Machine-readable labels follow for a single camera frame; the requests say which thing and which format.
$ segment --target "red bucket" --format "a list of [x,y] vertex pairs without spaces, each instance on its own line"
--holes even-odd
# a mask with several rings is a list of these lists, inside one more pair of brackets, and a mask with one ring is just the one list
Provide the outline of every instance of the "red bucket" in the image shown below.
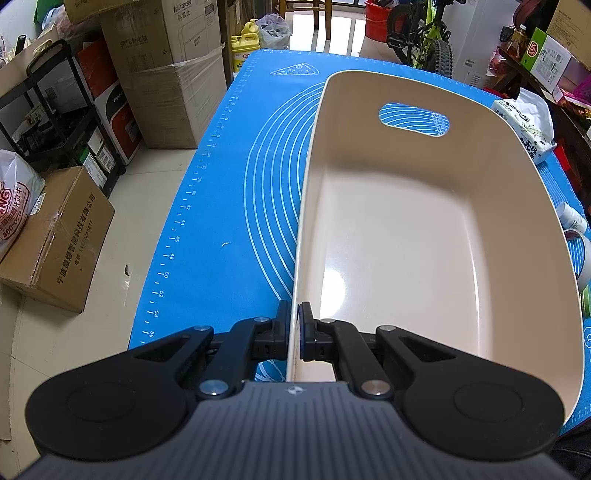
[[387,19],[389,8],[384,8],[374,3],[373,0],[365,2],[365,36],[372,40],[386,43],[388,36]]

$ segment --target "metal screw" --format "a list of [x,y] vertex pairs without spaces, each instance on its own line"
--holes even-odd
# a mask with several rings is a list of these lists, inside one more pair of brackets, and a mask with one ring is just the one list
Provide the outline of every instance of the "metal screw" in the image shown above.
[[367,380],[361,384],[361,390],[367,395],[379,397],[390,391],[390,385],[384,380]]
[[206,380],[199,385],[201,393],[211,395],[212,397],[222,395],[228,391],[228,388],[228,384],[224,380]]

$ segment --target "yellow bottle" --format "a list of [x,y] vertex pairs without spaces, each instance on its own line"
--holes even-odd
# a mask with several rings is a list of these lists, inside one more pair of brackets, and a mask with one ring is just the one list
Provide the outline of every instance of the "yellow bottle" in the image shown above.
[[239,37],[235,35],[232,36],[230,38],[230,49],[232,50],[232,65],[234,66],[234,72],[240,70],[244,60],[259,48],[258,35],[256,33],[245,33]]
[[244,28],[242,29],[242,35],[247,33],[256,33],[258,35],[259,30],[260,27],[256,24],[256,18],[251,18],[250,22],[246,22],[244,25]]

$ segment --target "green product box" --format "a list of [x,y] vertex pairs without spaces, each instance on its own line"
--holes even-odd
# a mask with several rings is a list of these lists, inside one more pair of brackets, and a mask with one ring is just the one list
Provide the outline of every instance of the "green product box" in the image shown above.
[[536,28],[521,64],[549,92],[558,85],[572,55],[546,32]]

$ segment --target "red box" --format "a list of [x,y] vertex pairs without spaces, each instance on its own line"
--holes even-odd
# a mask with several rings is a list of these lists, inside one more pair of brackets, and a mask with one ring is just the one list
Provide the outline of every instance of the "red box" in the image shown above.
[[95,99],[96,110],[127,165],[139,149],[142,136],[119,83],[105,39],[78,54],[80,68]]

